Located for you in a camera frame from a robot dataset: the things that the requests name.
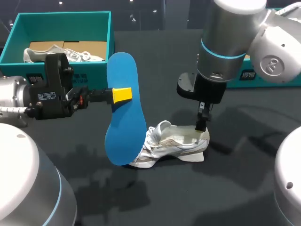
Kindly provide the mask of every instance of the yellow clamp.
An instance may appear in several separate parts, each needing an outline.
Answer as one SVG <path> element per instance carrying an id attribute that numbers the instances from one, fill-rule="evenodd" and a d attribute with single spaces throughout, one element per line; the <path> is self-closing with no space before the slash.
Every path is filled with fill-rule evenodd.
<path id="1" fill-rule="evenodd" d="M 131 100 L 132 97 L 132 88 L 120 88 L 120 89 L 112 89 L 113 92 L 113 103 L 117 103 L 119 101 Z"/>

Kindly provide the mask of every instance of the shoe heel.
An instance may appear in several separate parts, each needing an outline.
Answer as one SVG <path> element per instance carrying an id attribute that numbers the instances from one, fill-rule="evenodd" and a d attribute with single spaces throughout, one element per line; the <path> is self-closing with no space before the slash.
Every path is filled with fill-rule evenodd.
<path id="1" fill-rule="evenodd" d="M 177 158 L 182 161 L 199 162 L 199 161 L 204 161 L 204 154 L 203 152 L 200 151 L 193 152 L 191 154 L 184 153 L 177 156 Z"/>

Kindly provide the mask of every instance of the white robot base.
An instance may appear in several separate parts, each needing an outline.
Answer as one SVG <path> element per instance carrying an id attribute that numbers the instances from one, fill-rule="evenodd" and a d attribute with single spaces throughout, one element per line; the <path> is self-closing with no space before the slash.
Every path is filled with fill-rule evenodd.
<path id="1" fill-rule="evenodd" d="M 22 130 L 0 123 L 0 226 L 73 226 L 67 180 Z"/>
<path id="2" fill-rule="evenodd" d="M 274 193 L 288 226 L 301 226 L 301 127 L 282 142 L 276 156 Z"/>

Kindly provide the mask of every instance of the cardboard box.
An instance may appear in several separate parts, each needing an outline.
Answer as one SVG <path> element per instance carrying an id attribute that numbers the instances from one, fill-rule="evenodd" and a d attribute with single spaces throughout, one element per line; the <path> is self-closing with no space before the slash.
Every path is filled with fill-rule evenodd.
<path id="1" fill-rule="evenodd" d="M 107 63 L 114 52 L 112 28 L 111 12 L 21 13 L 0 57 L 0 70 L 5 76 L 21 75 L 30 83 L 46 80 L 44 63 L 24 63 L 23 52 L 26 48 L 45 51 L 56 44 L 104 59 L 69 62 L 74 69 L 73 86 L 107 88 Z"/>

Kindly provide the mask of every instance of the shoe insole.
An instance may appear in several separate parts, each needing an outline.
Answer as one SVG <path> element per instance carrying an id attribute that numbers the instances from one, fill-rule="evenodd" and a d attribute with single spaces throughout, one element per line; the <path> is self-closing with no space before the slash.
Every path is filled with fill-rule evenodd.
<path id="1" fill-rule="evenodd" d="M 146 123 L 140 103 L 137 66 L 128 53 L 115 53 L 107 64 L 109 88 L 132 89 L 132 100 L 112 105 L 112 119 L 105 136 L 105 149 L 115 165 L 126 165 L 140 153 Z"/>

